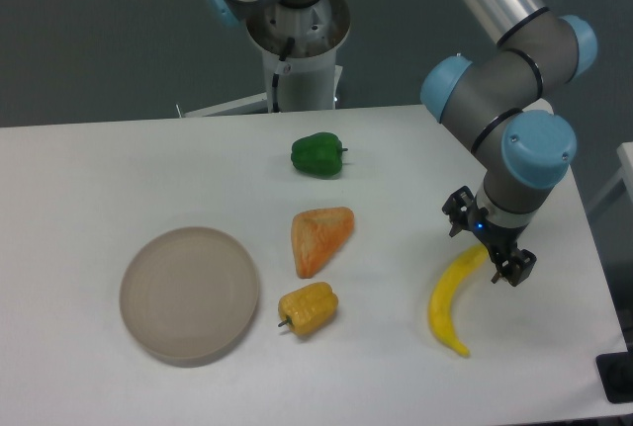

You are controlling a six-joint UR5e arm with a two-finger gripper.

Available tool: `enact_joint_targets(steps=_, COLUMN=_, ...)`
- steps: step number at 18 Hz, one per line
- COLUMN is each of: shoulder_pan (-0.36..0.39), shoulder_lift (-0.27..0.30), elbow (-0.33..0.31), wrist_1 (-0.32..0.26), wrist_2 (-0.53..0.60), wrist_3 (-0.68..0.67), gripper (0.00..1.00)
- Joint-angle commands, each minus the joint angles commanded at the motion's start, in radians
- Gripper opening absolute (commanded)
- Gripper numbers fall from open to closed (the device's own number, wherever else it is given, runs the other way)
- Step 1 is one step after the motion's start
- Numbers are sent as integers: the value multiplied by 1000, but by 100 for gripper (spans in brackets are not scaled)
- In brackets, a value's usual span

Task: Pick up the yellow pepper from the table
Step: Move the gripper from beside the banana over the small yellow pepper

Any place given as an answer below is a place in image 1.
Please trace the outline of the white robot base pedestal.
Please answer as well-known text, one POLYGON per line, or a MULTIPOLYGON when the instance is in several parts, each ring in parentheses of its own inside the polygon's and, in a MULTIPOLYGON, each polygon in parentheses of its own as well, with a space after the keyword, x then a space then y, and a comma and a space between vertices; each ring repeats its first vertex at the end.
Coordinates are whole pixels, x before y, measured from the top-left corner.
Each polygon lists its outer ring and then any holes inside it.
POLYGON ((332 110, 342 67, 337 51, 350 30, 344 0, 295 9, 276 4, 246 22, 261 53, 265 91, 181 113, 182 118, 332 110))

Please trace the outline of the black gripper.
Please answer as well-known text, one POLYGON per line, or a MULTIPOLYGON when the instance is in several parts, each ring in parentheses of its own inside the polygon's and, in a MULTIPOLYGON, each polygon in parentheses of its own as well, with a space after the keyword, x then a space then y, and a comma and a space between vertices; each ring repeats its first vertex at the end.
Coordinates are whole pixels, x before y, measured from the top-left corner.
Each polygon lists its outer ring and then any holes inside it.
POLYGON ((508 228, 494 224, 488 218, 488 211, 477 207, 467 186, 461 187, 447 198, 442 212, 451 225, 450 237, 455 237, 462 231, 472 232, 487 247, 496 266, 493 284, 504 280, 517 287, 530 276, 536 256, 527 249, 517 247, 517 240, 526 228, 525 225, 508 228))

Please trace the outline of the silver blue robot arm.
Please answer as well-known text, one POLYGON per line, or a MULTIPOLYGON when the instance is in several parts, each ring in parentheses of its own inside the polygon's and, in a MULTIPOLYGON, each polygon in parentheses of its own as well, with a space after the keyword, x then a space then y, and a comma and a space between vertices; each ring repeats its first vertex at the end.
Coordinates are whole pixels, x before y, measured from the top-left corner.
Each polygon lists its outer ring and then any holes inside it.
MULTIPOLYGON (((262 54, 268 110, 330 110, 334 61, 348 36, 344 0, 209 0, 227 25, 245 24, 262 54)), ((564 178, 577 151, 573 129, 534 103, 585 72, 597 42, 591 26, 558 17, 542 0, 464 0, 497 46, 477 65, 450 56, 424 79, 429 113, 485 167, 480 189, 461 188, 443 206, 453 233, 487 248, 498 279, 518 285, 535 256, 520 234, 564 178)))

